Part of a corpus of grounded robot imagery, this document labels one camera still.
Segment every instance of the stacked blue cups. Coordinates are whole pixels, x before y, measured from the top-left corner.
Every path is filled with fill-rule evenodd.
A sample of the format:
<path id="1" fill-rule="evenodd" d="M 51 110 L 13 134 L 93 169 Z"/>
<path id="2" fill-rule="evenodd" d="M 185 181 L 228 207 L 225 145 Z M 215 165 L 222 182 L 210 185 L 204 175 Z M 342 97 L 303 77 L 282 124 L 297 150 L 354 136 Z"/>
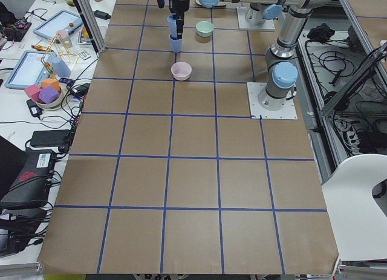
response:
<path id="1" fill-rule="evenodd" d="M 169 25 L 169 43 L 171 45 L 172 51 L 178 53 L 181 51 L 181 46 L 183 44 L 182 39 L 177 38 L 177 29 L 176 29 L 176 19 L 173 15 L 168 16 L 168 25 Z"/>

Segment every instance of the orange block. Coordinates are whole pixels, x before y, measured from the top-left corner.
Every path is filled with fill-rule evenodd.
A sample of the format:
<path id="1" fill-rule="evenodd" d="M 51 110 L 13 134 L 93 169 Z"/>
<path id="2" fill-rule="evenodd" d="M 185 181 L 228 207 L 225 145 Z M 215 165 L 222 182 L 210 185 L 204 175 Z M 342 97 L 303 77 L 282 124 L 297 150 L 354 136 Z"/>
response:
<path id="1" fill-rule="evenodd" d="M 59 81 L 57 79 L 44 79 L 41 82 L 42 88 L 52 86 L 56 91 L 60 92 Z"/>

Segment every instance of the barcode sticker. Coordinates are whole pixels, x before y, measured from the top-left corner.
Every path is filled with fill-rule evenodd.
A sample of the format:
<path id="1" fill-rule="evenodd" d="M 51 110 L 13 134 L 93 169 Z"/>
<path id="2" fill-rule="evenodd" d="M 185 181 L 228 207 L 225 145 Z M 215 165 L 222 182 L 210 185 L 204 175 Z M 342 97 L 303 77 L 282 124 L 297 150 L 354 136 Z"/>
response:
<path id="1" fill-rule="evenodd" d="M 48 167 L 48 164 L 50 163 L 50 153 L 45 153 L 39 155 L 39 159 L 37 160 L 37 168 L 45 168 Z"/>

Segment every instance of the red logo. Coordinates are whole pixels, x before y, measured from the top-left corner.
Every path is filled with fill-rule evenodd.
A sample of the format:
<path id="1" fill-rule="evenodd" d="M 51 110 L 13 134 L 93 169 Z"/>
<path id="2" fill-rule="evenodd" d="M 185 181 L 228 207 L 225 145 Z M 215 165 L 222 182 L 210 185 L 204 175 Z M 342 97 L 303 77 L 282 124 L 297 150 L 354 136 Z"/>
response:
<path id="1" fill-rule="evenodd" d="M 24 172 L 22 176 L 20 176 L 19 181 L 25 181 L 34 176 L 37 176 L 37 174 L 35 174 L 34 172 Z"/>

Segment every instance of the white mounting plate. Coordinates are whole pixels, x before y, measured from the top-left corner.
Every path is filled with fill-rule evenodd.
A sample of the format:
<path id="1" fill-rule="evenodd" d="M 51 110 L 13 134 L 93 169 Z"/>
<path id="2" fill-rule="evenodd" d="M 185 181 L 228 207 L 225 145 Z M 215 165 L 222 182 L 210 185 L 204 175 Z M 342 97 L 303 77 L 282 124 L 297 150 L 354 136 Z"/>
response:
<path id="1" fill-rule="evenodd" d="M 263 88 L 266 87 L 267 83 L 261 82 L 248 82 L 247 91 L 249 92 L 249 103 L 250 103 L 250 115 L 252 119 L 276 119 L 276 120 L 297 120 L 297 112 L 294 107 L 293 100 L 287 100 L 285 105 L 279 111 L 269 111 L 265 109 L 258 102 L 258 94 Z"/>
<path id="2" fill-rule="evenodd" d="M 274 32 L 276 30 L 273 20 L 265 20 L 263 24 L 259 25 L 251 25 L 250 23 L 248 23 L 245 19 L 247 7 L 238 7 L 236 8 L 236 11 L 238 13 L 238 24 L 240 30 L 256 30 L 266 32 Z"/>

